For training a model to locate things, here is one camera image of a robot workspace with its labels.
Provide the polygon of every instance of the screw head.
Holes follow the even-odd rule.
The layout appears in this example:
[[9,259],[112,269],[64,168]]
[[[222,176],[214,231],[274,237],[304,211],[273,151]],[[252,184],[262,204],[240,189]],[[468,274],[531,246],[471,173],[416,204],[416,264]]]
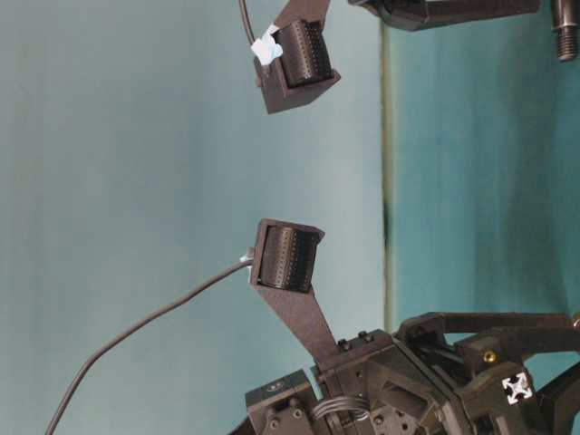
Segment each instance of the screw head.
[[483,354],[483,361],[487,364],[493,364],[498,361],[498,354],[494,351],[487,351]]
[[278,381],[278,382],[271,383],[270,385],[268,385],[266,387],[266,391],[267,392],[277,392],[282,387],[284,387],[284,382],[283,381]]
[[345,352],[350,351],[353,348],[353,346],[344,339],[339,340],[338,345]]

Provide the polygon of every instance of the brass screw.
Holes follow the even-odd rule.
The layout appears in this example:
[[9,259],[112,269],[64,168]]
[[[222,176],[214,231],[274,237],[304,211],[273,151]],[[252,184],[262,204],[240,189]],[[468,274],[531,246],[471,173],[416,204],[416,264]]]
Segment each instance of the brass screw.
[[487,351],[483,354],[483,361],[487,364],[493,364],[498,361],[498,354],[493,351]]

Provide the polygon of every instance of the white tape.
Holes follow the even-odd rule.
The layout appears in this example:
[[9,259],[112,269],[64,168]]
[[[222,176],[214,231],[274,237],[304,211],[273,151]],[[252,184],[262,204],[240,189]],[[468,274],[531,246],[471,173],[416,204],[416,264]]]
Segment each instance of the white tape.
[[276,43],[272,34],[278,31],[278,27],[275,25],[270,25],[266,32],[261,38],[258,38],[252,44],[252,52],[259,59],[262,66],[268,66],[277,57],[280,57],[283,53],[282,45]]
[[[239,261],[244,262],[247,260],[253,260],[254,259],[254,248],[250,247],[247,252],[244,254],[244,256],[242,256]],[[250,278],[252,276],[252,266],[248,266],[247,267],[247,282],[250,282]]]

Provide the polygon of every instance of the tape on bracket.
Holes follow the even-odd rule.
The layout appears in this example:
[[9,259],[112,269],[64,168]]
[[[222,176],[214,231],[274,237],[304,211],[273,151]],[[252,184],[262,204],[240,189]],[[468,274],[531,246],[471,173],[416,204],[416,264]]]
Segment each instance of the tape on bracket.
[[264,35],[256,39],[252,44],[252,52],[254,52],[262,66],[268,66],[283,53],[282,45],[276,43],[274,36],[272,36],[278,30],[279,28],[275,25],[270,25]]

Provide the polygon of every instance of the black cable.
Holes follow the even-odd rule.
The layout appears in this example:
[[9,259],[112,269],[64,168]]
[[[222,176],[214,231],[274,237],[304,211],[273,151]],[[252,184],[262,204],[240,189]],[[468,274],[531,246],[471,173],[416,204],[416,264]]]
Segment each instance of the black cable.
[[58,425],[58,422],[61,419],[61,417],[63,416],[64,411],[66,410],[66,407],[68,406],[69,402],[71,401],[71,398],[73,397],[74,392],[79,387],[79,384],[81,383],[82,378],[84,378],[84,376],[87,374],[89,369],[91,369],[92,365],[95,364],[99,358],[101,358],[110,349],[115,347],[117,344],[119,344],[120,342],[125,340],[127,337],[129,337],[133,333],[137,332],[140,328],[142,328],[143,326],[145,326],[149,322],[152,322],[155,319],[157,319],[158,317],[161,317],[162,315],[167,314],[168,312],[175,310],[176,308],[189,302],[195,296],[199,295],[201,292],[206,290],[208,287],[211,287],[213,284],[217,283],[218,281],[221,281],[222,279],[226,278],[227,276],[232,275],[234,272],[236,272],[240,269],[243,269],[244,267],[251,266],[251,265],[252,265],[252,260],[243,261],[241,263],[237,263],[234,266],[231,266],[230,268],[223,271],[221,274],[216,275],[213,278],[209,278],[208,281],[206,281],[202,285],[199,285],[198,287],[194,288],[189,293],[187,293],[186,295],[182,296],[180,299],[175,301],[173,304],[166,305],[163,308],[160,308],[159,310],[155,311],[154,313],[151,313],[150,315],[145,317],[143,320],[137,322],[132,327],[130,327],[129,329],[127,329],[123,333],[120,333],[112,340],[110,340],[101,349],[99,349],[98,351],[93,353],[91,355],[91,357],[86,361],[86,363],[81,367],[81,369],[76,374],[74,379],[72,380],[71,385],[67,389],[66,393],[64,394],[63,399],[61,400],[60,404],[58,405],[58,408],[56,409],[56,412],[54,413],[53,419],[51,420],[50,424],[48,425],[48,429],[46,430],[45,435],[53,435],[54,434],[54,431],[56,430],[56,426]]
[[252,45],[256,38],[254,37],[254,31],[252,30],[252,24],[250,23],[250,16],[247,13],[246,0],[238,0],[238,2],[239,10],[242,13],[242,23],[244,23],[244,29],[246,29],[247,40],[250,42],[250,45]]

